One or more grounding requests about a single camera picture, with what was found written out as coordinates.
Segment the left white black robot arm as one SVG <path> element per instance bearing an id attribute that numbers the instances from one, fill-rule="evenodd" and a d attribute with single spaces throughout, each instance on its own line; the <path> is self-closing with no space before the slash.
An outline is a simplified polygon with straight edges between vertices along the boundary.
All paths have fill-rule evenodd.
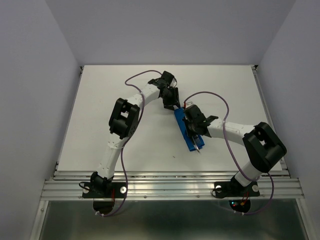
<path id="1" fill-rule="evenodd" d="M 143 89 L 137 87 L 137 94 L 116 100 L 108 122 L 110 135 L 107 148 L 98 168 L 90 176 L 87 191 L 93 191 L 100 198 L 111 196 L 116 163 L 125 144 L 137 130 L 145 106 L 161 98 L 165 109 L 173 111 L 181 107 L 179 90 L 172 86 L 172 82 L 176 81 L 173 74 L 164 71 L 159 78 L 148 81 Z"/>

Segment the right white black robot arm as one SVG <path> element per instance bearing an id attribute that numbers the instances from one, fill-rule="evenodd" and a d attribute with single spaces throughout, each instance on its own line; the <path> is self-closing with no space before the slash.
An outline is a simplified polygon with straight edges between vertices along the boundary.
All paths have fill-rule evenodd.
<path id="1" fill-rule="evenodd" d="M 250 195 L 251 184 L 256 184 L 261 174 L 267 174 L 287 154 L 287 148 L 266 122 L 244 125 L 227 122 L 217 116 L 205 117 L 200 108 L 190 104 L 183 109 L 182 119 L 192 143 L 198 136 L 223 139 L 245 148 L 249 161 L 238 167 L 238 172 L 229 181 L 215 182 L 212 195 L 218 199 Z"/>

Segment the blue satin napkin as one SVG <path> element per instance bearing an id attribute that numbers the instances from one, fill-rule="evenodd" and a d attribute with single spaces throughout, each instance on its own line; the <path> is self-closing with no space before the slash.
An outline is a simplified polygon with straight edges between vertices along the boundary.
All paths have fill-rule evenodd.
<path id="1" fill-rule="evenodd" d="M 188 136 L 187 127 L 185 125 L 185 122 L 183 121 L 183 119 L 185 118 L 184 109 L 182 107 L 175 109 L 174 116 L 175 116 L 176 122 L 178 124 L 178 127 L 180 129 L 180 132 L 182 134 L 182 137 L 188 147 L 188 150 L 190 152 L 197 151 L 197 149 L 195 148 L 195 144 L 192 140 L 192 137 Z M 204 140 L 199 134 L 196 134 L 195 136 L 198 136 L 201 141 L 201 145 L 198 146 L 199 149 L 201 150 L 203 148 L 203 146 L 205 145 Z"/>

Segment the silver fork black handle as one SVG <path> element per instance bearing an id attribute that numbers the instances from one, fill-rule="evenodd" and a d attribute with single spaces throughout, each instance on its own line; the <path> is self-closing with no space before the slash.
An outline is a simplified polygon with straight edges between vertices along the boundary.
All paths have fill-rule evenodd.
<path id="1" fill-rule="evenodd" d="M 195 146 L 200 146 L 201 145 L 201 141 L 200 141 L 200 138 L 199 138 L 199 136 L 198 135 L 196 135 L 196 136 L 192 136 L 191 137 L 192 138 L 192 141 L 193 141 L 193 143 L 194 143 L 194 145 Z"/>

